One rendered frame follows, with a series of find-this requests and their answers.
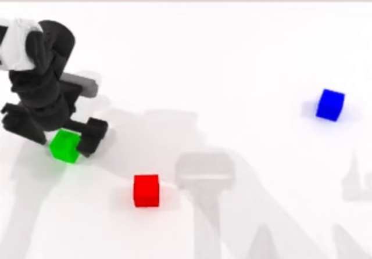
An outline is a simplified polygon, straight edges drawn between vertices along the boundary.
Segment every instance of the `green cube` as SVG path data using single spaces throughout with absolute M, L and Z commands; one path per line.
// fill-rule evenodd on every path
M 79 152 L 77 151 L 79 142 L 79 134 L 60 129 L 51 142 L 49 149 L 55 159 L 67 163 L 75 163 L 79 157 Z

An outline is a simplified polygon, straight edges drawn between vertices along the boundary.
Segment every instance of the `white background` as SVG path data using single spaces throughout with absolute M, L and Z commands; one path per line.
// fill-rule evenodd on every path
M 341 187 L 353 155 L 362 178 L 372 172 L 372 6 L 0 10 L 74 32 L 66 71 L 91 71 L 101 82 L 100 95 L 79 100 L 74 118 L 96 116 L 112 128 L 94 157 L 72 166 L 0 131 L 1 259 L 208 258 L 194 254 L 202 236 L 194 233 L 193 199 L 177 189 L 174 173 L 181 154 L 215 149 L 227 150 L 235 172 L 219 199 L 222 258 L 247 258 L 262 224 L 280 258 L 337 258 L 334 225 L 372 254 L 372 203 L 346 202 Z M 313 116 L 324 88 L 346 93 L 337 123 Z M 17 100 L 6 72 L 0 93 L 3 103 Z M 162 179 L 159 209 L 131 206 L 131 179 L 145 172 Z

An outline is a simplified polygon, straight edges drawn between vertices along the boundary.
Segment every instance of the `black robot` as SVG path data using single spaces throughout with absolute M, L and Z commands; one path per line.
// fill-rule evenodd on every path
M 108 130 L 108 123 L 89 118 L 86 124 L 71 119 L 79 96 L 94 98 L 95 80 L 64 73 L 75 37 L 64 25 L 50 20 L 0 19 L 0 69 L 9 71 L 17 105 L 1 110 L 3 127 L 24 138 L 46 144 L 45 132 L 60 128 L 81 134 L 77 151 L 93 154 Z

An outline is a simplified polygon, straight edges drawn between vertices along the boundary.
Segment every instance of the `colored block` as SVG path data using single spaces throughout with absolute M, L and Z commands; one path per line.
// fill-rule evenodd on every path
M 337 121 L 344 106 L 345 94 L 325 89 L 320 97 L 316 116 Z
M 80 135 L 65 129 L 60 129 L 53 138 L 49 149 L 55 159 L 75 163 L 79 157 L 77 145 L 80 141 Z
M 133 200 L 136 207 L 159 207 L 158 175 L 135 175 Z

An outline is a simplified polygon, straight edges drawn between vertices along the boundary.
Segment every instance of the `red cube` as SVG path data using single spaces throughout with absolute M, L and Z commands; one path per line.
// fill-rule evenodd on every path
M 159 207 L 159 176 L 134 175 L 133 200 L 136 207 Z

